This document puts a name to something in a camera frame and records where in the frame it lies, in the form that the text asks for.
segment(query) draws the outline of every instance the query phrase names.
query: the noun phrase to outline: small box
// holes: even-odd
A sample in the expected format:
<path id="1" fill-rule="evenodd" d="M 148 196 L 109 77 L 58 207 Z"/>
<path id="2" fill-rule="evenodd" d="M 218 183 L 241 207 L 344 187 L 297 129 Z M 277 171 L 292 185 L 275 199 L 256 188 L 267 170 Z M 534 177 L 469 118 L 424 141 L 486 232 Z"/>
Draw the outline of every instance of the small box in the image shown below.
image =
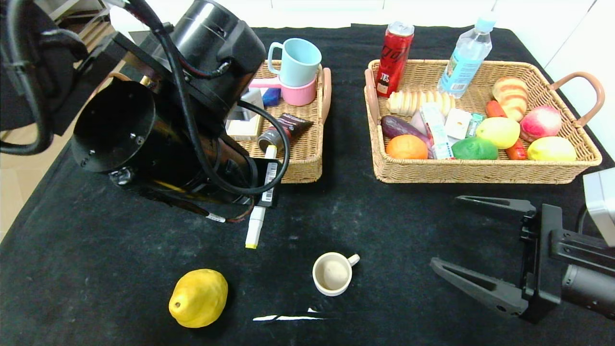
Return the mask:
<path id="1" fill-rule="evenodd" d="M 475 137 L 478 125 L 485 120 L 485 116 L 479 113 L 472 113 L 471 116 L 472 119 L 470 119 L 470 124 L 467 127 L 466 138 Z"/>
<path id="2" fill-rule="evenodd" d="M 241 99 L 249 102 L 258 108 L 263 107 L 262 90 L 259 88 L 249 88 Z M 235 106 L 226 120 L 226 133 L 234 140 L 256 140 L 260 135 L 263 117 L 255 112 Z"/>
<path id="3" fill-rule="evenodd" d="M 453 108 L 448 112 L 444 129 L 446 134 L 454 139 L 466 138 L 467 127 L 470 124 L 472 116 L 469 112 Z"/>
<path id="4" fill-rule="evenodd" d="M 442 122 L 440 106 L 435 102 L 428 102 L 421 106 L 421 117 L 425 122 L 427 136 L 432 144 L 435 159 L 454 159 L 451 144 Z"/>

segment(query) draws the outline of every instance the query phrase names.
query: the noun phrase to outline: green fruit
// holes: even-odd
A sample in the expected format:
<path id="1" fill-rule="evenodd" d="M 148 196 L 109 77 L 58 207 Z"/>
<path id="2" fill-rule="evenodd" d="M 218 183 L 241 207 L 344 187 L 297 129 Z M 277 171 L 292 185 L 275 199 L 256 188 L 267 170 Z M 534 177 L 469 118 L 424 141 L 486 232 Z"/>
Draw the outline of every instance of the green fruit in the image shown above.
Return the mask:
<path id="1" fill-rule="evenodd" d="M 521 126 L 510 118 L 486 118 L 476 128 L 476 137 L 486 139 L 498 149 L 508 149 L 515 145 Z"/>
<path id="2" fill-rule="evenodd" d="M 463 160 L 495 160 L 498 159 L 498 148 L 490 141 L 470 137 L 462 139 L 451 147 L 453 156 Z"/>

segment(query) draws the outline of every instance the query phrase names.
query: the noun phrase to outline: small white cup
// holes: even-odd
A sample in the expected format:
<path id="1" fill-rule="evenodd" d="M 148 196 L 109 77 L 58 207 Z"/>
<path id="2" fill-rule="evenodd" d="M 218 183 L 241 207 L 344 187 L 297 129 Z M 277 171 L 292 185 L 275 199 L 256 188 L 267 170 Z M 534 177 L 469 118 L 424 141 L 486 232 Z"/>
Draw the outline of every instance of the small white cup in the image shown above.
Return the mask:
<path id="1" fill-rule="evenodd" d="M 352 266 L 361 258 L 354 254 L 349 258 L 337 252 L 328 252 L 314 262 L 312 277 L 320 293 L 334 297 L 344 293 L 352 279 Z"/>

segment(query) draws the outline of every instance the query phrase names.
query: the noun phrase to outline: bread roll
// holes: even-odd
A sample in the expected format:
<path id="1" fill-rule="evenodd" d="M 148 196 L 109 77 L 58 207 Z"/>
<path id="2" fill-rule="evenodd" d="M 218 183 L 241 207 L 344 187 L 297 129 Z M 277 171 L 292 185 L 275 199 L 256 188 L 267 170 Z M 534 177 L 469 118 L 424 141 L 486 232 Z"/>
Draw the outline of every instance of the bread roll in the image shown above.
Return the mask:
<path id="1" fill-rule="evenodd" d="M 493 84 L 493 97 L 498 101 L 506 116 L 521 121 L 528 109 L 528 86 L 516 77 L 502 77 Z"/>
<path id="2" fill-rule="evenodd" d="M 455 98 L 449 94 L 440 94 L 436 91 L 398 91 L 391 93 L 386 106 L 393 114 L 413 115 L 426 102 L 435 102 L 445 116 L 455 108 Z"/>

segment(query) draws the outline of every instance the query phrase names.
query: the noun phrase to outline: carrot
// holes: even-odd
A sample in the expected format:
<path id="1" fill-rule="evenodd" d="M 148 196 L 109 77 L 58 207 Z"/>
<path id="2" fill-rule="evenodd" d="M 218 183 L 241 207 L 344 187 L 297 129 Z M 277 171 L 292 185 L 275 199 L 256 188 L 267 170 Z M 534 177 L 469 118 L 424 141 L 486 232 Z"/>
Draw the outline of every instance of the carrot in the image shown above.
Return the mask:
<path id="1" fill-rule="evenodd" d="M 487 106 L 485 107 L 487 111 L 488 118 L 497 118 L 499 116 L 503 118 L 508 118 L 506 113 L 502 109 L 502 106 L 499 105 L 498 101 L 489 101 L 487 102 Z"/>
<path id="2" fill-rule="evenodd" d="M 525 151 L 520 139 L 512 147 L 506 149 L 506 155 L 511 160 L 525 160 L 528 158 L 528 152 Z"/>

